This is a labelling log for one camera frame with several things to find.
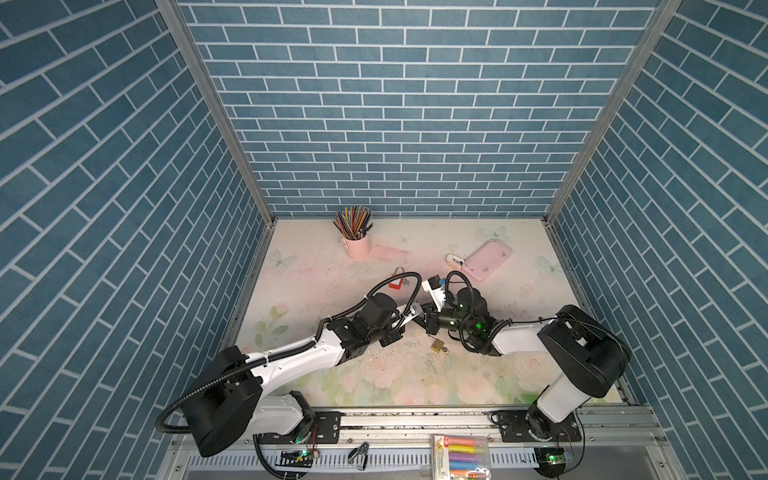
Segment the red padlock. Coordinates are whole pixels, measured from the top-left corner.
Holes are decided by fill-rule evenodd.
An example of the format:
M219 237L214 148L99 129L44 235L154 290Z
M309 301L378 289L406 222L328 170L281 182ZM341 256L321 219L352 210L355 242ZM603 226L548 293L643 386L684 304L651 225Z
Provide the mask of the red padlock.
M391 290L402 290L409 285L409 281L405 277L401 277L401 274L405 272L403 267L397 267L393 272L387 287Z

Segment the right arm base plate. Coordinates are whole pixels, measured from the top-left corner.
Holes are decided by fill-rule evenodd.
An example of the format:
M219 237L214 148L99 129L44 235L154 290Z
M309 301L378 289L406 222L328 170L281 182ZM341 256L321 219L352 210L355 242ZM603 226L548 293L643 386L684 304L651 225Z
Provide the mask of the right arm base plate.
M563 421L555 422L537 406L529 409L499 410L489 414L490 421L500 431L505 443L521 442L576 442L583 439L582 429L571 412Z

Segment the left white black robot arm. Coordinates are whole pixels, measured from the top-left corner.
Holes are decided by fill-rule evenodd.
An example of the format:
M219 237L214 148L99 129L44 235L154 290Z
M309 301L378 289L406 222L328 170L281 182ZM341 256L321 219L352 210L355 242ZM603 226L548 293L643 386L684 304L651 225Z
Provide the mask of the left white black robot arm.
M254 354L236 346L222 350L161 411L155 430L191 436L203 457L221 453L246 432L304 438L314 420L306 399L297 392L276 397L274 391L355 359L372 343L399 341L423 309L414 295L398 304L383 293L387 284L380 282L354 306L321 320L305 340Z

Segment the blue padlock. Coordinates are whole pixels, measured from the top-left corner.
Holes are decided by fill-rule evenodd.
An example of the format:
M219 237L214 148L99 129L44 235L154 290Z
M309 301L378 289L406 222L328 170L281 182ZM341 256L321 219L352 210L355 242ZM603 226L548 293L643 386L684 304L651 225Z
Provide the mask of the blue padlock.
M404 328L407 324L415 322L421 325L424 320L424 313L418 305L412 305L408 309L402 312L402 318L400 322L400 329Z

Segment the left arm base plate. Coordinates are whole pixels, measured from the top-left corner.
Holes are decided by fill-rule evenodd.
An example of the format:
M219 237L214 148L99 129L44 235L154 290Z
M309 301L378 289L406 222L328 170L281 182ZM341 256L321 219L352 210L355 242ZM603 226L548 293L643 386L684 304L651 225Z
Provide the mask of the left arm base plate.
M302 420L286 435L263 433L257 434L256 439L268 445L337 444L341 431L341 419L340 411L319 411L315 413L312 421Z

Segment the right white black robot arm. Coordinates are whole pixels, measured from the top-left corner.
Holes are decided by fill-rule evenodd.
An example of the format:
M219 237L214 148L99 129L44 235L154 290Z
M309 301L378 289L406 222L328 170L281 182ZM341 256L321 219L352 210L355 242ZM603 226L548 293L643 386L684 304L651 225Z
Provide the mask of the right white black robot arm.
M575 426L576 410L592 398L603 398L624 374L631 351L624 340L575 305L535 320L500 320L490 315L486 299L468 277L451 271L421 283L431 301L418 321L429 334L440 329L473 354L500 357L545 352L560 369L555 380L523 416L525 431L549 441Z

